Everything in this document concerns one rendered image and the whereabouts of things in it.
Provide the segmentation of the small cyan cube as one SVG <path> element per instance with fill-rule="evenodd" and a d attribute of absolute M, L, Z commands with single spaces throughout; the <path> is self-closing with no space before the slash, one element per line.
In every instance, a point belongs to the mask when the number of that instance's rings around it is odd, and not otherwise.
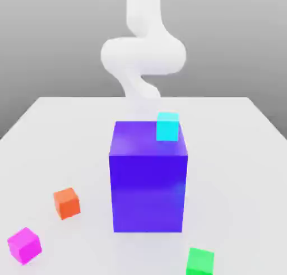
<path fill-rule="evenodd" d="M 157 141 L 177 141 L 179 138 L 179 114 L 160 112 L 156 121 Z"/>

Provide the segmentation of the small orange cube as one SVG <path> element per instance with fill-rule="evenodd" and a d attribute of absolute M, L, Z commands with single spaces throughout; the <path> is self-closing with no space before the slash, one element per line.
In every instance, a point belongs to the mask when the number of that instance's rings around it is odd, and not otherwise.
<path fill-rule="evenodd" d="M 80 201 L 73 188 L 53 194 L 56 211 L 62 220 L 80 213 Z"/>

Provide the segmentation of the small green cube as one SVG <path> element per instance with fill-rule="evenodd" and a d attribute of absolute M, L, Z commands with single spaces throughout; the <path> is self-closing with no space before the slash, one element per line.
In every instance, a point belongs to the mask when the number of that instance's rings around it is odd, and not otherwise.
<path fill-rule="evenodd" d="M 190 248 L 186 275 L 213 275 L 214 252 Z"/>

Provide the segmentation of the small magenta cube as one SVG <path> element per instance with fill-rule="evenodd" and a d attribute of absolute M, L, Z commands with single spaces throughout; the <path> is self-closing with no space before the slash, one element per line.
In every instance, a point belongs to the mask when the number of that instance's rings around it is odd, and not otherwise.
<path fill-rule="evenodd" d="M 28 227 L 7 240 L 11 255 L 22 265 L 27 264 L 42 252 L 39 236 Z"/>

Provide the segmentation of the large purple box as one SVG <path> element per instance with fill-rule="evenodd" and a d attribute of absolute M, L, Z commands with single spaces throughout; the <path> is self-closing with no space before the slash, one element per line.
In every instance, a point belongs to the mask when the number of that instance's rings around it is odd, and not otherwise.
<path fill-rule="evenodd" d="M 181 232 L 188 152 L 155 122 L 117 121 L 109 152 L 114 232 Z"/>

